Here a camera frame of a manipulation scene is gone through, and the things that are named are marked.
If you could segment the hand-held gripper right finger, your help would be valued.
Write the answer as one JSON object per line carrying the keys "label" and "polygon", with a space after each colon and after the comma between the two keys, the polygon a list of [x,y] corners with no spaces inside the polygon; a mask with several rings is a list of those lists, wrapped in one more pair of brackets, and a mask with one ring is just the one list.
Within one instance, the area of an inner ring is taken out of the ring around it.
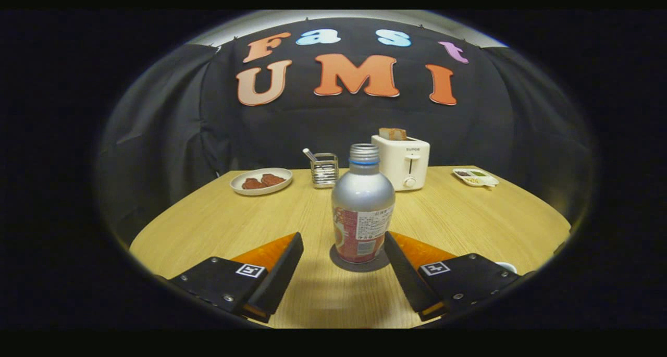
{"label": "hand-held gripper right finger", "polygon": [[480,307],[521,278],[479,253],[453,255],[398,232],[386,232],[384,248],[410,307],[424,322]]}

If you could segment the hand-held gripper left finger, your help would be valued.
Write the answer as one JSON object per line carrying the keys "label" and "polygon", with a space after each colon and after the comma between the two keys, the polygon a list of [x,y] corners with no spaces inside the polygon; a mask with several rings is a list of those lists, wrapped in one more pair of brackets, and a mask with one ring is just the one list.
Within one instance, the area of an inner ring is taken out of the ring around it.
{"label": "hand-held gripper left finger", "polygon": [[208,257],[169,283],[226,313],[268,322],[302,253],[302,235],[295,232],[233,258]]}

